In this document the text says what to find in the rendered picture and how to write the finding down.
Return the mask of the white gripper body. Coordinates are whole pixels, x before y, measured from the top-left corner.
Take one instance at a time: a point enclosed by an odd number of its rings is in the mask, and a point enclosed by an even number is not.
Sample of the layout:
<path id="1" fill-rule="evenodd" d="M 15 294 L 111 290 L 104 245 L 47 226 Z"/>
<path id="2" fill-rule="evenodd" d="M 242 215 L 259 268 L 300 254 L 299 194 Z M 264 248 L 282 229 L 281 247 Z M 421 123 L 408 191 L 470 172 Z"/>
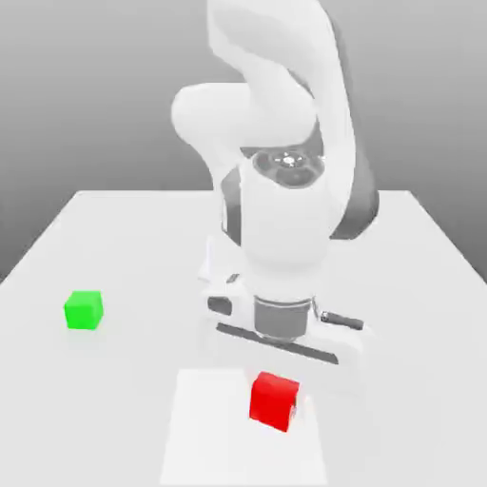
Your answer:
<path id="1" fill-rule="evenodd" d="M 202 347 L 220 365 L 270 372 L 310 389 L 345 394 L 361 389 L 363 336 L 310 318 L 304 336 L 283 342 L 256 331 L 251 319 L 202 319 Z"/>

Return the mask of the small red cube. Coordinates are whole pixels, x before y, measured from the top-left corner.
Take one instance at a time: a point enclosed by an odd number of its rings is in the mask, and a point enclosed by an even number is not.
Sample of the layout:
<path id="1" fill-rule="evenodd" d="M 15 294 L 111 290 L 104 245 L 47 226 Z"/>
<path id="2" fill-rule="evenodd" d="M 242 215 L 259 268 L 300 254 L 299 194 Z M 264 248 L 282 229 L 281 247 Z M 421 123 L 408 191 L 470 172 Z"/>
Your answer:
<path id="1" fill-rule="evenodd" d="M 297 381 L 260 372 L 252 383 L 249 417 L 281 432 L 287 432 L 297 406 Z"/>

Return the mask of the small green cube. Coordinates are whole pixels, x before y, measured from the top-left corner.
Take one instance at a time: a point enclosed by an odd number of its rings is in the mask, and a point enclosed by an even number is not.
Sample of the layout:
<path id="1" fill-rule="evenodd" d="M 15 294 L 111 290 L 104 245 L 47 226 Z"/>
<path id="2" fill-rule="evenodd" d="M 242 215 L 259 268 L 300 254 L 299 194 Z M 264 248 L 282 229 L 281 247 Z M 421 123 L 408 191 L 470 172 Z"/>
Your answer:
<path id="1" fill-rule="evenodd" d="M 102 294 L 98 290 L 75 290 L 64 304 L 69 329 L 95 330 L 104 316 Z"/>

